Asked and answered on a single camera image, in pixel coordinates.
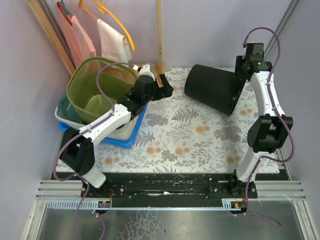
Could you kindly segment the large black plastic bin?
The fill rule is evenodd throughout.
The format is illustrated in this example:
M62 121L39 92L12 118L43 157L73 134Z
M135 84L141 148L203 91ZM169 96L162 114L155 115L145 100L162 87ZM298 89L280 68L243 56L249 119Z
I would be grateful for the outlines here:
M245 83L246 80L238 78L234 72L196 64L186 78L184 93L229 117Z

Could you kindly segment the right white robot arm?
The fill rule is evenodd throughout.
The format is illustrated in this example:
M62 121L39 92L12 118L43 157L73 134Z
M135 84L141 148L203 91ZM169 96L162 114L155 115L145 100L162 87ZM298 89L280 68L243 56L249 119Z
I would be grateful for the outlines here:
M293 118L282 110L274 85L273 65L264 59L264 44L244 44L245 54L236 58L236 77L249 81L258 107L258 118L248 130L248 151L233 171L226 185L229 195L236 198L253 191L254 181L263 159L280 149L293 126Z

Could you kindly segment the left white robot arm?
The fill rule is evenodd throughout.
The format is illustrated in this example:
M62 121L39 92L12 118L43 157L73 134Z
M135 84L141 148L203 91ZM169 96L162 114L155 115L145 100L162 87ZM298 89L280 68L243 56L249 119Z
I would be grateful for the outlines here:
M166 76L160 74L159 77L162 87L152 76L141 74L129 93L106 114L84 127L70 127L65 131L58 159L86 183L100 188L105 183L106 176L95 166L94 148L118 127L141 114L149 102L172 96L173 87Z

